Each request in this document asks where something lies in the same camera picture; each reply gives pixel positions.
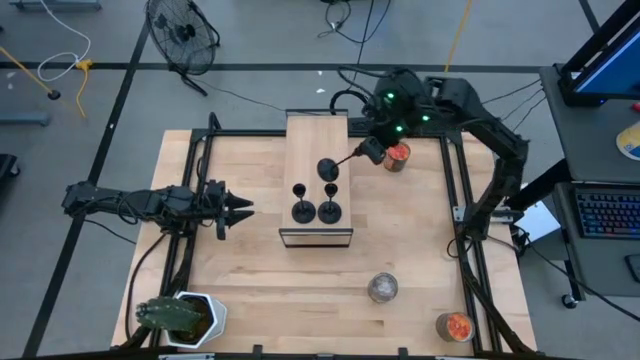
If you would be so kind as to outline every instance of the yellow cable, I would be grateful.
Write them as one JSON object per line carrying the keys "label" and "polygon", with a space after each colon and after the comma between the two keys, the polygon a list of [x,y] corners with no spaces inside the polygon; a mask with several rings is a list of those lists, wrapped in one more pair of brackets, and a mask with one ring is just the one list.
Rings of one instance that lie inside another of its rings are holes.
{"label": "yellow cable", "polygon": [[76,95],[76,104],[78,105],[78,109],[80,110],[80,115],[82,115],[82,117],[85,119],[87,118],[87,115],[84,113],[84,109],[80,104],[80,97],[84,92],[85,86],[87,86],[87,81],[89,81],[89,68],[92,65],[93,61],[91,60],[83,60],[76,64],[76,67],[84,72],[84,80],[82,81],[82,86],[80,87],[80,91],[78,91],[78,94]]}
{"label": "yellow cable", "polygon": [[469,18],[469,13],[471,12],[471,2],[472,0],[467,1],[467,6],[464,8],[464,16],[462,16],[462,20],[460,21],[460,26],[458,26],[458,31],[456,32],[456,37],[453,39],[453,44],[451,45],[451,50],[449,51],[449,59],[447,59],[447,65],[444,67],[444,72],[449,72],[449,67],[451,66],[451,62],[453,61],[453,54],[456,52],[456,47],[458,46],[458,40],[460,40],[460,34],[464,29],[464,25],[467,23],[467,19]]}
{"label": "yellow cable", "polygon": [[33,81],[35,81],[38,85],[40,85],[47,92],[47,94],[53,93],[53,90],[49,89],[47,85],[45,85],[42,81],[40,81],[40,79],[35,77],[35,75],[31,73],[31,71],[29,71],[26,67],[24,67],[24,65],[22,65],[22,63],[16,60],[13,56],[11,56],[11,54],[9,54],[9,52],[5,50],[5,48],[3,48],[2,46],[0,46],[0,52],[2,52],[4,56],[8,57],[9,60],[11,60],[14,64],[16,64],[27,75],[29,75],[29,77],[33,79]]}
{"label": "yellow cable", "polygon": [[[0,46],[0,52],[3,53],[4,56],[6,56],[9,60],[11,60],[11,62],[16,64],[16,66],[18,66],[25,74],[29,75],[29,77],[33,81],[35,81],[36,84],[40,85],[47,92],[47,94],[53,93],[53,90],[51,90],[47,85],[45,85],[42,81],[40,81],[40,79],[35,77],[35,75],[33,75],[31,71],[29,71],[29,69],[24,67],[24,65],[22,65],[20,61],[16,60],[13,56],[11,56],[11,54],[9,54],[9,52],[4,47]],[[60,100],[60,102],[62,102],[62,105],[64,105],[67,109],[70,109],[73,111],[73,108],[66,101],[64,101],[61,98],[59,98],[58,100]]]}

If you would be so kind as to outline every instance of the hexagonal white planter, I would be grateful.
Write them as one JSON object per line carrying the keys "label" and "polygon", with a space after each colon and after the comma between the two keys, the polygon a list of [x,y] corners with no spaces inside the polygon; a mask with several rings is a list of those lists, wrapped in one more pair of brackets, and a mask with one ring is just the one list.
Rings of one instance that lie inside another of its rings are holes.
{"label": "hexagonal white planter", "polygon": [[169,346],[181,347],[186,349],[197,349],[200,347],[200,345],[206,343],[207,341],[210,341],[222,335],[222,333],[224,332],[224,325],[227,322],[227,308],[222,305],[220,301],[212,298],[208,294],[181,291],[180,293],[178,293],[178,295],[176,295],[176,298],[181,299],[185,296],[197,296],[207,300],[207,302],[209,303],[209,311],[211,311],[211,314],[213,315],[213,323],[209,327],[209,330],[207,330],[207,332],[195,344],[184,344],[178,342],[177,340],[174,340],[171,338],[171,336],[169,336],[169,332],[167,330],[163,330],[162,332],[164,332],[164,336],[167,339],[167,343],[169,344]]}

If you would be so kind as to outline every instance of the gray floor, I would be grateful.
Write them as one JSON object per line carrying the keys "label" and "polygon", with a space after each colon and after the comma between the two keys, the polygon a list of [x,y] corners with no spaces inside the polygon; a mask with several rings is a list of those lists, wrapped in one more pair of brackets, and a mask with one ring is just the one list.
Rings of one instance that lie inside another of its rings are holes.
{"label": "gray floor", "polygon": [[[338,36],[316,39],[316,34],[325,30],[324,6],[317,0],[199,3],[223,36],[217,63],[339,63],[357,58],[358,47]],[[374,19],[383,5],[377,3]],[[365,46],[362,62],[444,63],[465,3],[394,1],[380,30]],[[621,0],[591,3],[602,22]],[[61,13],[60,18],[91,37],[90,57],[94,61],[126,62],[142,27],[143,5],[142,0],[104,0],[101,12]],[[354,1],[354,15],[345,31],[361,33],[367,6],[366,1]],[[19,13],[7,1],[0,1],[0,25],[6,29],[0,34],[0,45],[24,61],[41,61],[57,52],[84,49],[82,39],[57,26],[46,14]],[[566,60],[590,34],[577,0],[480,0],[474,2],[454,63],[547,65]],[[150,40],[142,61],[162,62]],[[469,79],[485,99],[535,79],[532,74],[452,75]],[[81,120],[60,102],[49,101],[24,74],[0,71],[3,111],[40,109],[52,115],[52,123],[46,128],[0,128],[0,153],[20,156],[23,169],[0,207],[0,277],[5,289],[0,296],[2,358],[22,353],[70,224],[60,208],[63,189],[86,179],[123,77],[124,71],[91,72],[83,97],[89,119]],[[210,72],[200,79],[281,108],[326,107],[331,94],[344,88],[334,73],[316,71],[224,71]],[[73,72],[53,86],[73,106],[81,81],[81,74]],[[359,81],[373,85],[364,77]],[[504,115],[535,90],[493,103],[489,109]],[[350,100],[340,105],[352,114],[358,112],[358,104]],[[513,114],[507,124],[514,126],[527,108]],[[210,111],[215,111],[227,128],[284,126],[282,112],[218,92],[203,98],[183,86],[174,74],[138,71],[100,185],[148,187],[163,131],[204,127]],[[562,157],[546,103],[534,110],[518,131],[532,140],[526,180]],[[95,218],[130,238],[137,235],[137,228],[125,226],[114,217]],[[41,355],[108,347],[132,249],[91,224],[83,227]],[[595,298],[576,310],[565,310],[559,297],[568,290],[568,282],[535,256],[523,259],[521,272],[541,350],[585,359],[640,358],[637,323]],[[640,313],[640,300],[614,300]]]}

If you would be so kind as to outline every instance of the monitor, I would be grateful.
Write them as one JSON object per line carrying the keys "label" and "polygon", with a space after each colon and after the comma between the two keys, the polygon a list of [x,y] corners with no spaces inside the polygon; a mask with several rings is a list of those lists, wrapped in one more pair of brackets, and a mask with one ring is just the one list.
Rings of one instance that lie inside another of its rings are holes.
{"label": "monitor", "polygon": [[577,93],[640,99],[640,28],[629,30],[578,76]]}
{"label": "monitor", "polygon": [[567,106],[640,100],[640,1],[626,0],[558,71]]}

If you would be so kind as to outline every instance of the wooden box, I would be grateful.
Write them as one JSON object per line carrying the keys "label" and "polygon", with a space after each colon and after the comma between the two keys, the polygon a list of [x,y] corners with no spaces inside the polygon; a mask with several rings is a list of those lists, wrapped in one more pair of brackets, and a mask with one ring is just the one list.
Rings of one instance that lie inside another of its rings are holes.
{"label": "wooden box", "polygon": [[280,237],[286,247],[348,247],[351,243],[351,199],[349,162],[339,166],[340,174],[333,182],[338,192],[333,201],[340,205],[342,217],[335,224],[325,224],[318,218],[307,223],[296,222],[291,208],[299,202],[293,194],[295,184],[303,184],[307,191],[304,200],[316,208],[329,200],[324,187],[327,184],[317,172],[323,158],[338,162],[353,149],[348,144],[346,116],[290,116],[287,119],[286,155]]}

